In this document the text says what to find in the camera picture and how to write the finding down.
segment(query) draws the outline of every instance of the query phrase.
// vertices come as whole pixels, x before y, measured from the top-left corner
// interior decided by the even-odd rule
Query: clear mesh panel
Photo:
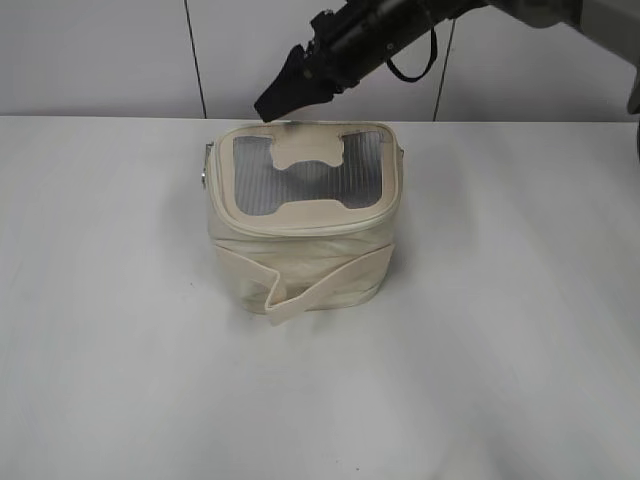
[[[375,205],[382,197],[382,135],[345,135],[343,163],[295,163],[273,166],[270,138],[237,137],[233,141],[235,199],[247,215],[271,215],[288,202],[338,200],[349,209]]]

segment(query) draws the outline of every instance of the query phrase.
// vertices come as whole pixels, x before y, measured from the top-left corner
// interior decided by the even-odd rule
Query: white wall
[[[180,0],[0,0],[0,114],[198,117]]]
[[[627,121],[635,75],[565,25],[536,30],[477,10],[457,21],[438,119]]]
[[[188,0],[210,118],[256,118],[253,103],[309,21],[343,0]],[[431,120],[441,56],[417,85],[381,68],[297,119]],[[409,74],[429,38],[400,54]],[[566,27],[536,31],[495,9],[457,23],[439,120],[624,121],[635,69]],[[0,115],[200,117],[183,0],[0,0]]]

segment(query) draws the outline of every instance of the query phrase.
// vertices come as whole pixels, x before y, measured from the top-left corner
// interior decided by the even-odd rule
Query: white tabletop
[[[0,119],[0,478],[640,478],[630,124],[391,124],[399,249],[279,328],[216,273],[232,121]]]

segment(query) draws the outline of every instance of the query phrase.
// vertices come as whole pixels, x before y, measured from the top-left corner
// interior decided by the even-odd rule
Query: bag lid
[[[393,132],[379,124],[240,128],[209,156],[212,201],[225,223],[254,234],[367,228],[397,207],[398,150]]]

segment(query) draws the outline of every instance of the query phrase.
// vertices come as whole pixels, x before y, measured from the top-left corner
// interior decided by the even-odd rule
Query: bag strap
[[[287,299],[287,289],[280,272],[243,257],[231,250],[216,246],[222,265],[239,278],[252,280],[269,289],[265,312],[273,325],[310,310],[324,298],[366,273],[385,269],[391,260],[394,245],[367,253],[337,268],[326,277],[294,298]]]

